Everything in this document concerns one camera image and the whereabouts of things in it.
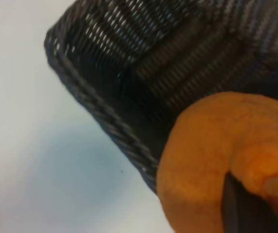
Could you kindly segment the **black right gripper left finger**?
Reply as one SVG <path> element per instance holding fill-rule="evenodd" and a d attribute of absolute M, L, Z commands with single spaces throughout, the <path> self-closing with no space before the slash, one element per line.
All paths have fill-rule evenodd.
<path fill-rule="evenodd" d="M 225 233 L 278 233 L 278 217 L 269 203 L 249 193 L 231 174 L 223 187 Z"/>

